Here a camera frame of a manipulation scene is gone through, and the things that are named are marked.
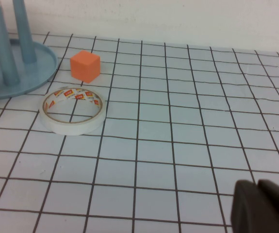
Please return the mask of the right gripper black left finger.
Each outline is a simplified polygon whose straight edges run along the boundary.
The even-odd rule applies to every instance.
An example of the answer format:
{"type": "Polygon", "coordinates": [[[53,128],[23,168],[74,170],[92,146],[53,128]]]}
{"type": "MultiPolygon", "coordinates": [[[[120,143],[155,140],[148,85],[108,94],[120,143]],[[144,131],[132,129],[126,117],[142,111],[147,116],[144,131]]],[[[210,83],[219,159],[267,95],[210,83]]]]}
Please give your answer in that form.
{"type": "Polygon", "coordinates": [[[258,184],[239,180],[231,209],[234,233],[279,233],[279,214],[258,184]]]}

